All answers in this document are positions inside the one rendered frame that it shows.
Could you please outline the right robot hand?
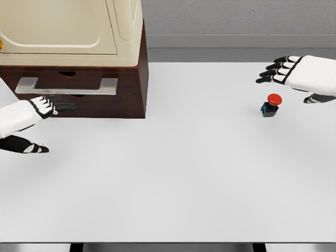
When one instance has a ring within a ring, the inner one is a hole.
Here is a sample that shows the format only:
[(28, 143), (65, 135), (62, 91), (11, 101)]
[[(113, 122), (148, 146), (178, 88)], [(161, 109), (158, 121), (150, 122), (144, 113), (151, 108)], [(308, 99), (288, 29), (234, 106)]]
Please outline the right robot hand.
[(312, 94), (304, 103), (336, 100), (336, 59), (306, 56), (283, 56), (259, 74), (257, 83), (273, 82)]

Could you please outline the red button switch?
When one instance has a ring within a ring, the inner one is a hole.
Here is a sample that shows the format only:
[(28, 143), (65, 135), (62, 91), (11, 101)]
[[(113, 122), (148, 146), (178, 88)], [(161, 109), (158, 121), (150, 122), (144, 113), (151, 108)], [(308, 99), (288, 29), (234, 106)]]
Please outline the red button switch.
[(271, 93), (267, 97), (267, 101), (262, 105), (261, 112), (263, 117), (273, 117), (279, 105), (282, 103), (282, 97), (276, 93)]

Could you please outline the cream appliance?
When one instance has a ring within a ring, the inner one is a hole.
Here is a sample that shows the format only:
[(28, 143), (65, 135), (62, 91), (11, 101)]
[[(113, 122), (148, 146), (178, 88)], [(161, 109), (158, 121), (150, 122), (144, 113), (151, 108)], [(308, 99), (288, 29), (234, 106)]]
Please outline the cream appliance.
[(141, 0), (0, 0), (0, 66), (133, 67)]

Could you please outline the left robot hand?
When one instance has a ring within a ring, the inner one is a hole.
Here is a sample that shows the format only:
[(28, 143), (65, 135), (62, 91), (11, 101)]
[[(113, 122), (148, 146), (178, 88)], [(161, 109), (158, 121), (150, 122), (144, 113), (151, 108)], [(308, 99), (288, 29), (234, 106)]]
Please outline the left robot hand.
[(62, 112), (75, 112), (75, 103), (61, 96), (19, 100), (0, 108), (0, 150), (15, 153), (48, 153), (49, 148), (15, 135), (37, 122)]

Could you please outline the brown wooden cabinet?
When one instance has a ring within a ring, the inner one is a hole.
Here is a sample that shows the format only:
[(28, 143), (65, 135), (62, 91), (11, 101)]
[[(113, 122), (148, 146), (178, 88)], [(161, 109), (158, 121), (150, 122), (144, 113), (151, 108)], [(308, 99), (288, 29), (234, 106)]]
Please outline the brown wooden cabinet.
[(65, 94), (63, 97), (77, 105), (76, 112), (63, 112), (63, 118), (127, 118), (143, 119), (146, 112), (149, 66), (146, 33), (143, 30), (139, 62), (134, 67), (61, 67), (61, 66), (4, 66), (0, 78), (12, 92), (22, 77), (38, 78), (42, 89), (70, 88), (93, 91), (101, 79), (117, 79), (115, 95)]

